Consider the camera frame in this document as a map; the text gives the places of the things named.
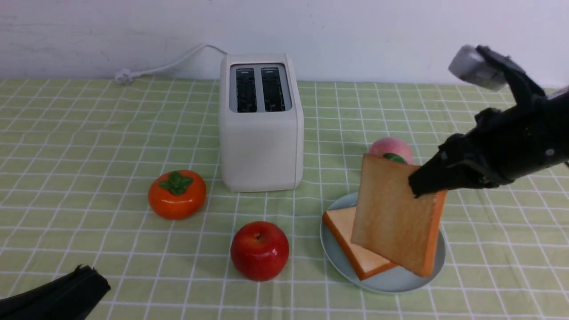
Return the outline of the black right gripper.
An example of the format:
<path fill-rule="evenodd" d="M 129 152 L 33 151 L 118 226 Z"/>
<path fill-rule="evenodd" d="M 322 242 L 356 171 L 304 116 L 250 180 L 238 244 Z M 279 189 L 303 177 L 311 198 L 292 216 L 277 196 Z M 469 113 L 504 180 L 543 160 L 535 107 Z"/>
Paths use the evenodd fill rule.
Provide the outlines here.
<path fill-rule="evenodd" d="M 568 162 L 568 91 L 486 108 L 468 133 L 453 134 L 408 182 L 414 198 L 458 188 L 496 188 Z"/>

